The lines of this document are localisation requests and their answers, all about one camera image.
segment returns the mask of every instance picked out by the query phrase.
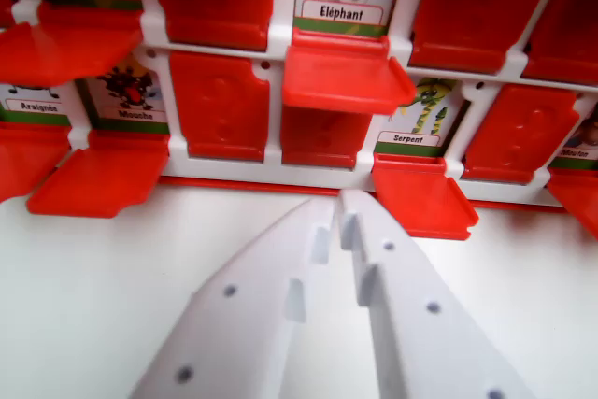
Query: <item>white table surface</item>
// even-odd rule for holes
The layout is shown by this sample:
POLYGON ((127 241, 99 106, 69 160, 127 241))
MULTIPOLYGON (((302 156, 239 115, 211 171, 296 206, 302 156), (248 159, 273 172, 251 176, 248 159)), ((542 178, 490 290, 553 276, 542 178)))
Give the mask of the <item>white table surface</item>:
MULTIPOLYGON (((0 204, 0 398, 126 397, 190 295, 307 196, 159 186, 113 220, 0 204)), ((478 209, 465 242, 417 239, 538 399, 598 397, 598 244, 570 216, 478 209)), ((282 398, 377 397, 367 311, 331 248, 282 398)))

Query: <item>open red flap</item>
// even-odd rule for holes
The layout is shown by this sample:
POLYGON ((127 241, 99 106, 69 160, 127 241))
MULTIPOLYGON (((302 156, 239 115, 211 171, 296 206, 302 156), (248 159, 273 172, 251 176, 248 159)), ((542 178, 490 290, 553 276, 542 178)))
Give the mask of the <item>open red flap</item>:
POLYGON ((295 34, 282 96, 289 107, 392 114, 413 102, 415 86, 382 41, 295 34))
POLYGON ((142 39, 136 12, 41 7, 39 19, 0 34, 1 83, 51 87, 105 74, 142 39))
POLYGON ((551 169, 548 190, 598 239, 598 172, 551 169))
POLYGON ((145 202, 168 161, 168 136, 97 132, 32 195, 35 214, 115 217, 145 202))
POLYGON ((69 128, 0 123, 0 202, 30 193, 68 153, 69 128))
POLYGON ((465 240, 477 213, 452 178, 444 160, 376 155, 372 177, 378 201, 414 237, 465 240))

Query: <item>white name label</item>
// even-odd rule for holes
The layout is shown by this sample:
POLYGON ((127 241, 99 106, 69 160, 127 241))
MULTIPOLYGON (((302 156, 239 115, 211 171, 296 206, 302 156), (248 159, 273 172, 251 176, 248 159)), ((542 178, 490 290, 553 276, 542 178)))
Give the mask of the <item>white name label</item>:
POLYGON ((63 106, 58 102, 37 102, 33 100, 8 98, 7 107, 11 111, 64 114, 63 106))
POLYGON ((422 145, 425 147, 437 147, 440 142, 438 135, 414 135, 411 133, 393 133, 383 131, 380 133, 378 142, 389 142, 392 144, 422 145))
POLYGON ((590 159, 598 161, 598 150, 572 149, 565 147, 561 150, 559 156, 562 158, 590 159))
POLYGON ((368 23, 380 25, 382 7, 361 4, 344 4, 321 0, 304 0, 301 16, 324 21, 368 23))
POLYGON ((158 121, 166 123, 166 113, 164 111, 154 111, 152 109, 105 107, 102 109, 102 117, 104 119, 119 119, 121 121, 158 121))

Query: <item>cartoon snake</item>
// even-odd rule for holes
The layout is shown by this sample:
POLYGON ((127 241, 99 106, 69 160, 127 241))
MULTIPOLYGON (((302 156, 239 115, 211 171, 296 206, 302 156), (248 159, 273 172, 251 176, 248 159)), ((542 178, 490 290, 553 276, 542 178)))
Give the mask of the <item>cartoon snake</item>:
MULTIPOLYGON (((421 103, 424 108, 421 112, 418 120, 413 128, 411 133, 419 134, 423 129, 424 125, 428 121, 428 117, 430 113, 434 110, 435 107, 440 104, 443 98, 452 91, 452 88, 455 86, 456 81, 453 79, 443 79, 443 78, 422 78, 417 86, 417 94, 415 99, 409 105, 405 105, 404 107, 410 107, 415 105, 416 103, 421 103)), ((442 125, 442 120, 447 117, 447 108, 443 107, 440 109, 438 114, 434 119, 434 126, 432 128, 432 135, 437 135, 440 132, 440 126, 442 125)))

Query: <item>red flap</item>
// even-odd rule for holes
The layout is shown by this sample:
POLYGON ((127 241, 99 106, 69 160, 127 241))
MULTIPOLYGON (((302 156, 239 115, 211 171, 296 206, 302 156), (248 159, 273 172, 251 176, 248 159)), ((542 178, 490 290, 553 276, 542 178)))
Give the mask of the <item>red flap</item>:
POLYGON ((598 239, 598 172, 550 170, 548 190, 598 239))
POLYGON ((0 83, 51 87, 105 74, 141 43, 138 20, 127 12, 44 11, 39 25, 0 34, 0 53, 10 55, 0 59, 0 83))
POLYGON ((168 162, 168 136, 119 132, 90 134, 29 199, 34 214, 115 217, 145 202, 168 162))
POLYGON ((348 38, 295 42, 285 61, 285 105, 390 115, 413 102, 415 86, 396 59, 387 58, 382 43, 348 38))
POLYGON ((69 128, 0 124, 0 202, 30 193, 68 153, 69 128))
POLYGON ((411 236, 465 240, 477 213, 444 172, 444 160, 377 155, 372 170, 377 199, 411 236))

